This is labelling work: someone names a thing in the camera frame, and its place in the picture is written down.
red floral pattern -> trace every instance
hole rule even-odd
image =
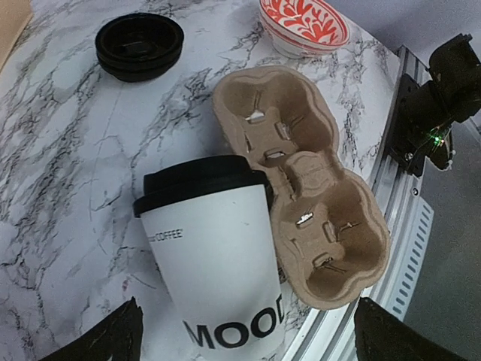
[[[321,0],[261,0],[261,6],[273,21],[309,41],[340,46],[349,40],[343,19]]]

beige object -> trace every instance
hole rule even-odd
[[[271,181],[277,257],[298,297],[338,308],[379,280],[389,231],[367,184],[337,158],[339,132],[316,85],[282,66],[237,71],[213,107],[234,152]]]
[[[0,0],[0,71],[31,18],[29,0]]]

black plastic lid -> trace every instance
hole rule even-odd
[[[253,171],[242,156],[211,156],[174,165],[144,176],[144,195],[134,202],[134,214],[207,194],[262,184],[268,206],[274,193],[263,171]]]
[[[106,72],[120,80],[140,81],[158,77],[174,65],[183,39],[182,29],[173,20],[136,13],[103,26],[95,38],[95,47]]]

red and white bowl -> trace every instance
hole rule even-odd
[[[288,57],[325,55],[349,41],[346,21],[322,0],[260,0],[260,6],[274,47]]]

gray marble vein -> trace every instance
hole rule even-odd
[[[232,71],[286,65],[319,87],[339,126],[341,161],[368,179],[398,59],[354,23],[343,49],[284,58],[254,0],[38,0],[33,8],[0,74],[0,359],[40,359],[135,296],[143,360],[202,361],[132,214],[143,175],[230,153],[212,112],[214,87]],[[101,70],[93,41],[107,21],[135,11],[175,19],[186,40],[166,74],[127,84]],[[289,347],[310,309],[287,283],[282,290]]]

